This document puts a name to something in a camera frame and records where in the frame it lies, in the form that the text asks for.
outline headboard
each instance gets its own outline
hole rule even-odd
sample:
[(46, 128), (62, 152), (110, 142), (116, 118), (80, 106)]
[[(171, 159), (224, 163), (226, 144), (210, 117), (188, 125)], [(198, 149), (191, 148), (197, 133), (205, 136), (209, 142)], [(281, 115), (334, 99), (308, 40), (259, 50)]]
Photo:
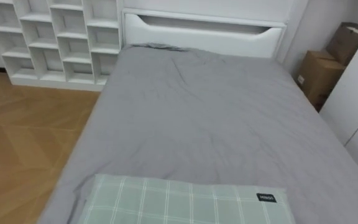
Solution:
[(281, 22), (122, 10), (124, 44), (168, 44), (225, 55), (274, 58), (285, 28)]

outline wrinkled sheet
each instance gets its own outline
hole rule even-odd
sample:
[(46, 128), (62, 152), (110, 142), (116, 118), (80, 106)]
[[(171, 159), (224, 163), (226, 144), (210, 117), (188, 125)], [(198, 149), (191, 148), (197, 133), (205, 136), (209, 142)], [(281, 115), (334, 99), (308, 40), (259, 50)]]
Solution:
[(38, 223), (76, 223), (95, 174), (280, 187), (297, 224), (358, 223), (358, 166), (269, 59), (123, 50)]

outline floor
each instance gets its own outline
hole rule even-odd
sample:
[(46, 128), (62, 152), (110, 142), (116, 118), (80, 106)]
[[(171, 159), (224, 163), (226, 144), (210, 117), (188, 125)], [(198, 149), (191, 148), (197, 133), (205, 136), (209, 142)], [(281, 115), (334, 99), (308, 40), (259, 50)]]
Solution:
[(0, 73), (0, 223), (37, 221), (98, 96)]

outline pillow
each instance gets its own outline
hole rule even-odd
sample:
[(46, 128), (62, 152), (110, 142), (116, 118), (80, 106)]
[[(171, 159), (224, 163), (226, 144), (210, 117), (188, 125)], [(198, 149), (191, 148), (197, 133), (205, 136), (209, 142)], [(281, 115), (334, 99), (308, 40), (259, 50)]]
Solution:
[(82, 224), (295, 224), (282, 189), (96, 175)]

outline shelf compartment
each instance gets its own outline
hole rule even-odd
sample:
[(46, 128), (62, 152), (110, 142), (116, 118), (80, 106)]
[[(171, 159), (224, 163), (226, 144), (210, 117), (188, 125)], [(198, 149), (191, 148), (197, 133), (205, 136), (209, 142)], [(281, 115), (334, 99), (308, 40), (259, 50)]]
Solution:
[(52, 9), (82, 11), (81, 0), (48, 0), (48, 1)]
[(17, 16), (22, 21), (51, 22), (48, 4), (45, 0), (16, 1)]
[(0, 32), (22, 32), (12, 4), (0, 3)]
[(20, 27), (16, 27), (16, 24), (4, 23), (0, 25), (0, 32), (11, 32), (16, 34), (21, 34), (22, 29)]
[(40, 12), (31, 12), (25, 16), (20, 17), (23, 21), (38, 21), (38, 22), (52, 22), (52, 18), (49, 14)]
[(59, 38), (60, 53), (64, 62), (91, 63), (91, 56), (86, 40)]
[(52, 21), (57, 37), (87, 39), (82, 12), (53, 10)]
[(4, 57), (31, 58), (22, 34), (0, 33), (0, 54)]
[(117, 55), (92, 53), (96, 84), (105, 85), (117, 62)]
[(96, 19), (92, 18), (90, 19), (87, 24), (90, 27), (101, 27), (101, 28), (112, 28), (112, 29), (118, 29), (118, 21), (114, 21), (111, 19)]
[(81, 29), (64, 29), (60, 33), (57, 34), (57, 37), (66, 37), (73, 39), (83, 39), (86, 40), (88, 37), (86, 33), (83, 33)]
[(118, 54), (120, 51), (117, 29), (89, 27), (89, 44), (91, 52)]
[(51, 9), (66, 9), (66, 10), (74, 10), (74, 11), (82, 11), (82, 6), (76, 6), (72, 4), (62, 4), (62, 3), (54, 3), (50, 6)]
[(60, 72), (60, 71), (46, 71), (46, 73), (42, 75), (40, 79), (48, 80), (48, 81), (58, 81), (58, 82), (66, 81), (64, 72)]
[(1, 4), (13, 4), (13, 0), (0, 0)]
[(89, 53), (69, 53), (66, 57), (63, 58), (64, 62), (73, 62), (73, 63), (91, 63), (91, 58)]
[(56, 40), (48, 38), (38, 38), (29, 44), (29, 47), (37, 47), (43, 49), (58, 49)]
[(83, 0), (88, 26), (118, 28), (116, 0)]
[(64, 62), (66, 76), (69, 82), (94, 84), (91, 65)]
[(9, 76), (14, 78), (28, 78), (32, 80), (37, 79), (34, 66), (30, 59), (12, 57), (2, 58), (5, 62), (6, 71)]
[(51, 23), (22, 21), (22, 25), (29, 47), (58, 49)]
[(4, 57), (31, 58), (29, 51), (25, 47), (14, 47), (1, 55)]
[(33, 55), (35, 69), (41, 80), (66, 81), (58, 50), (34, 48), (30, 51)]

